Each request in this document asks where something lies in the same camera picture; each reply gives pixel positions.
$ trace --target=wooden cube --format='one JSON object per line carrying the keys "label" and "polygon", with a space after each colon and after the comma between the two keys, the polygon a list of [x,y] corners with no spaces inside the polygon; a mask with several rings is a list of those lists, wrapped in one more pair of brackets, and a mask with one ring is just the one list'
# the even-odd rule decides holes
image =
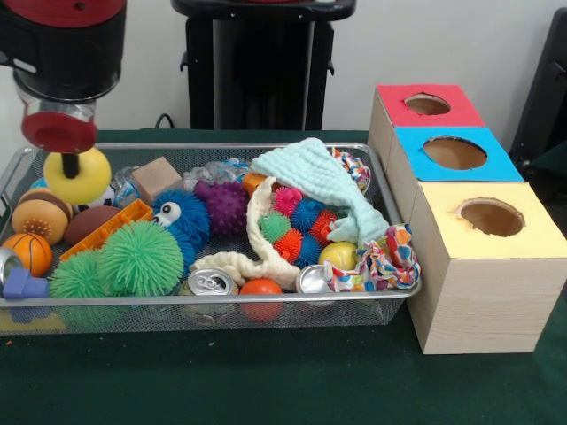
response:
{"label": "wooden cube", "polygon": [[182,189],[183,179],[169,164],[167,159],[160,157],[132,173],[140,198],[147,204],[153,201],[166,190]]}
{"label": "wooden cube", "polygon": [[567,278],[567,241],[528,183],[420,183],[411,219],[425,354],[532,352]]}
{"label": "wooden cube", "polygon": [[420,182],[523,182],[486,127],[399,127],[386,176],[409,222]]}
{"label": "wooden cube", "polygon": [[395,128],[484,127],[480,115],[459,86],[377,85],[372,108],[369,146],[387,168]]}

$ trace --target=brown football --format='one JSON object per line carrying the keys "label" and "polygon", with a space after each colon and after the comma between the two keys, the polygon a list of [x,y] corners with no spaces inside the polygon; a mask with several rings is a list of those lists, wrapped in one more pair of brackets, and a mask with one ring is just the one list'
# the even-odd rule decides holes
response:
{"label": "brown football", "polygon": [[67,243],[76,245],[119,212],[120,208],[114,206],[101,205],[89,208],[71,220],[63,237]]}

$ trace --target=green spiky ball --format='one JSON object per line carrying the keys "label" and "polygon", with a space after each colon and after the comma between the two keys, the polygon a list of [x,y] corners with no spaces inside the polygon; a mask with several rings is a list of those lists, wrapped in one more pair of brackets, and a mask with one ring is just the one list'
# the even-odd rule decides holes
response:
{"label": "green spiky ball", "polygon": [[262,236],[270,243],[276,243],[291,229],[290,219],[278,211],[262,217],[259,225]]}
{"label": "green spiky ball", "polygon": [[[100,298],[110,295],[97,273],[97,251],[85,251],[59,263],[50,278],[50,295],[54,298]],[[112,326],[124,307],[59,307],[58,314],[70,330],[101,331]]]}
{"label": "green spiky ball", "polygon": [[138,221],[108,238],[98,258],[98,272],[114,295],[161,296],[179,283],[183,255],[167,230]]}

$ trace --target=metal tray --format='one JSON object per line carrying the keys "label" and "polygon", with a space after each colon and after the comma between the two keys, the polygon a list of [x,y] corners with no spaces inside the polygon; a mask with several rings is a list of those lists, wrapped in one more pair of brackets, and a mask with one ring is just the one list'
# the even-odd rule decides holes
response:
{"label": "metal tray", "polygon": [[[286,143],[108,143],[97,147],[108,157],[113,170],[143,165],[165,156],[177,171],[183,173],[208,161],[234,157],[253,159],[265,151],[285,145]],[[369,147],[360,143],[328,143],[328,146],[349,151],[372,168],[373,180],[366,193],[367,199],[391,223],[400,222],[382,167]],[[43,175],[44,160],[43,151],[26,147],[14,155],[0,178],[0,241],[12,235],[9,224],[12,209],[33,181]],[[55,260],[51,271],[58,264],[58,256],[67,248],[64,243],[53,247]],[[211,242],[199,253],[199,257],[217,251],[240,251],[254,258],[245,238],[229,243]],[[412,290],[324,295],[0,298],[0,335],[385,325],[396,314],[404,299],[415,295],[420,289],[421,284]],[[251,314],[266,318],[265,313],[274,309],[280,310],[280,313],[272,321],[249,319]]]}

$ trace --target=red box top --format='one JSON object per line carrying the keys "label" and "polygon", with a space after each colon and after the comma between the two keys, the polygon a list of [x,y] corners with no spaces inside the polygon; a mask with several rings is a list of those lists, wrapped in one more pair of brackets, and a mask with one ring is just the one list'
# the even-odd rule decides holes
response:
{"label": "red box top", "polygon": [[395,127],[485,127],[459,86],[378,84],[377,89]]}

